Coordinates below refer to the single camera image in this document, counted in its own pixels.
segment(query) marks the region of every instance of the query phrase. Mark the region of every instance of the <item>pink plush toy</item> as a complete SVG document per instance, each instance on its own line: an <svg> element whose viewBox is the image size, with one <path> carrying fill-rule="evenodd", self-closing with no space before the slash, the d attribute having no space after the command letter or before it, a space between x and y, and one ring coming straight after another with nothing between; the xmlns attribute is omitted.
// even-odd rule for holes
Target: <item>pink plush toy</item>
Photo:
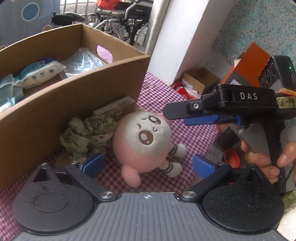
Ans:
<svg viewBox="0 0 296 241"><path fill-rule="evenodd" d="M168 162L168 154L176 157L186 155L183 144L171 143L168 120L162 113L137 111L123 117L113 137L113 150L122 164L121 175L128 185L141 184L139 173L161 169L168 177L176 177L182 166Z"/></svg>

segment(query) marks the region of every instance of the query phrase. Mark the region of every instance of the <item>orange box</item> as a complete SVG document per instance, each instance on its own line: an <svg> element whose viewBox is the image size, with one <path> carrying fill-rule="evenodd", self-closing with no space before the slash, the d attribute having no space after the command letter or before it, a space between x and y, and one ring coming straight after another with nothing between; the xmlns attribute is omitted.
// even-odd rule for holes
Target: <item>orange box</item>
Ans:
<svg viewBox="0 0 296 241"><path fill-rule="evenodd" d="M233 66L228 71L221 84L241 84L260 87L259 76L264 70L270 54L252 42L247 51L239 58L241 60L238 65L236 67Z"/></svg>

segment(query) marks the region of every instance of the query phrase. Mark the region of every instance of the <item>teal patterned fabric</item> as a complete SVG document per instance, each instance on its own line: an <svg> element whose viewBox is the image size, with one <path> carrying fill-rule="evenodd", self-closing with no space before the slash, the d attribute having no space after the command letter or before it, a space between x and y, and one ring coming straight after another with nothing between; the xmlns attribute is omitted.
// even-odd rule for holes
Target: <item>teal patterned fabric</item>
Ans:
<svg viewBox="0 0 296 241"><path fill-rule="evenodd" d="M296 5L292 0L240 0L214 43L230 63L255 42L296 66Z"/></svg>

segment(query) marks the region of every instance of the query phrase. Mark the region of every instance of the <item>gray ridged plate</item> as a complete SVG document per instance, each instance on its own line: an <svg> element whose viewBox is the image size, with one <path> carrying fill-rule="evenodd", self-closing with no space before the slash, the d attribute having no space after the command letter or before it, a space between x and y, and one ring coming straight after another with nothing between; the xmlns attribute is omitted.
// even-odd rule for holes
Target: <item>gray ridged plate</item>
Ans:
<svg viewBox="0 0 296 241"><path fill-rule="evenodd" d="M193 203L173 193L123 193L102 203L82 226L65 234L36 236L22 232L15 241L286 241L272 230L259 235L228 233L211 224Z"/></svg>

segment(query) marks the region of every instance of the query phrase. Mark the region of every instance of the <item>metal screw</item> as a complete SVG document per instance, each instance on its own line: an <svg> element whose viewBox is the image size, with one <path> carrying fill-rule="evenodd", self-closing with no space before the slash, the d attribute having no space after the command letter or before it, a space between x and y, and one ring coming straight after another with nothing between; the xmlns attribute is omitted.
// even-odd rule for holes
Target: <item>metal screw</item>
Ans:
<svg viewBox="0 0 296 241"><path fill-rule="evenodd" d="M111 199L111 198L115 197L115 194L113 192L106 191L106 192L102 192L100 194L100 197L103 199Z"/></svg>
<svg viewBox="0 0 296 241"><path fill-rule="evenodd" d="M196 193L193 191L185 191L182 193L182 196L185 198L195 198L196 197Z"/></svg>

